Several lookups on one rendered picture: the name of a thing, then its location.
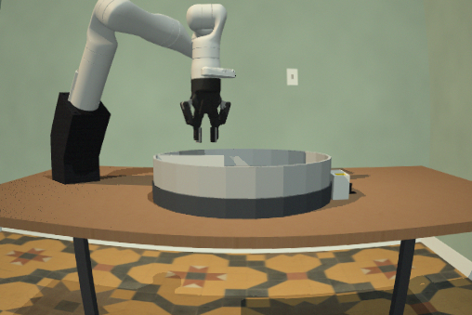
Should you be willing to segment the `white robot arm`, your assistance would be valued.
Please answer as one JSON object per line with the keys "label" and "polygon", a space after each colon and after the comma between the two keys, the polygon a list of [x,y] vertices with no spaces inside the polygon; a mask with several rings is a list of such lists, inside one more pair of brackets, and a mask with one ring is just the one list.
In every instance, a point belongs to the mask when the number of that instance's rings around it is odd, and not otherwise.
{"label": "white robot arm", "polygon": [[98,0],[68,101],[84,111],[98,108],[118,46],[115,32],[137,35],[191,58],[191,79],[235,78],[234,70],[220,67],[220,39],[226,18],[227,10],[220,4],[191,6],[186,19],[198,38],[193,33],[190,39],[178,20],[147,12],[129,0]]}

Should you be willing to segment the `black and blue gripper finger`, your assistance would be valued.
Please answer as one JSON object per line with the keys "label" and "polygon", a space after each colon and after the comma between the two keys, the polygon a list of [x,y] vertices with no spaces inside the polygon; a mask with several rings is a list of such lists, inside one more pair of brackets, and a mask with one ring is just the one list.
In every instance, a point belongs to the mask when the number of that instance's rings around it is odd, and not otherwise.
{"label": "black and blue gripper finger", "polygon": [[210,124],[212,126],[210,127],[210,141],[217,142],[218,127],[226,123],[231,103],[222,100],[220,103],[219,115],[218,115],[217,104],[216,104],[215,99],[211,100],[211,105],[212,105],[213,113],[207,114],[208,118],[210,119]]}
{"label": "black and blue gripper finger", "polygon": [[[180,102],[180,107],[183,112],[185,121],[187,125],[193,126],[193,138],[196,143],[202,143],[202,120],[204,117],[205,107],[207,104],[207,100],[203,99],[201,103],[200,112],[194,110],[194,114],[192,116],[191,113],[191,99],[187,101]],[[197,121],[197,122],[196,122]]]}

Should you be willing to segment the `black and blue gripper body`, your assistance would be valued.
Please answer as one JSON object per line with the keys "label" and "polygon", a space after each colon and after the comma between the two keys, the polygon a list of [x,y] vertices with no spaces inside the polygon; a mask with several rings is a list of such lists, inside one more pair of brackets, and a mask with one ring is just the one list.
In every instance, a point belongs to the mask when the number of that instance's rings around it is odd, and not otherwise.
{"label": "black and blue gripper body", "polygon": [[[214,91],[214,92],[211,92]],[[217,92],[219,91],[219,92]],[[191,79],[191,105],[195,111],[200,112],[203,99],[207,100],[205,107],[206,114],[213,113],[211,100],[215,99],[217,107],[220,105],[221,79],[219,78],[195,78]]]}

